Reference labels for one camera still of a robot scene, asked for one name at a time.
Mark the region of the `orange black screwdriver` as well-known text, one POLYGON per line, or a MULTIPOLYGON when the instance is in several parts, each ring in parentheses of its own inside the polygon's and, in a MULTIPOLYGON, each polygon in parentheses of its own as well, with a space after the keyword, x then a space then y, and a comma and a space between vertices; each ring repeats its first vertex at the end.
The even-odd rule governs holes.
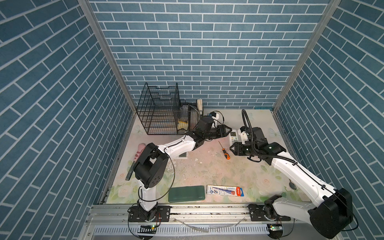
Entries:
POLYGON ((231 158, 230 158, 230 155, 228 154, 228 152, 226 151, 226 149, 222 146, 222 144, 221 144, 220 142, 219 142, 219 144, 220 144, 220 146, 222 147, 222 152, 223 152, 225 158, 226 158, 227 160, 230 160, 230 159, 231 159, 231 158))

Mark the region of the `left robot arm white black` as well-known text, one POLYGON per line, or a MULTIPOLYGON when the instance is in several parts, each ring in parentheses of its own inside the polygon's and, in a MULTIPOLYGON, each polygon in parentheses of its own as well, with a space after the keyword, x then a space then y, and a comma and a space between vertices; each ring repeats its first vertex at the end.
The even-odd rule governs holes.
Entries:
POLYGON ((232 128, 220 124, 216 116, 209 115, 201 117, 191 131, 173 142, 146 145, 126 176, 129 181, 135 175, 140 185, 137 206, 131 213, 138 214, 140 222, 150 222, 160 216, 158 200, 161 198, 156 197, 156 185, 163 178, 168 161, 199 148, 206 141, 227 137, 231 131, 232 128))

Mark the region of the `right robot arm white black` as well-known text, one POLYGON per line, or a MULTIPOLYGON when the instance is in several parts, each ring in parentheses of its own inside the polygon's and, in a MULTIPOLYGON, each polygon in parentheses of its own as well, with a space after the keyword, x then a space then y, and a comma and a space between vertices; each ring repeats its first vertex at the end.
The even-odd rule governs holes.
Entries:
POLYGON ((230 150, 250 161, 258 157, 283 173, 310 199, 309 203, 290 201, 274 195, 264 202, 264 214, 272 221, 290 217, 310 224, 323 237, 332 239, 356 220, 352 195, 336 189, 303 167, 279 143, 269 143, 261 128, 242 127, 229 134, 230 150))

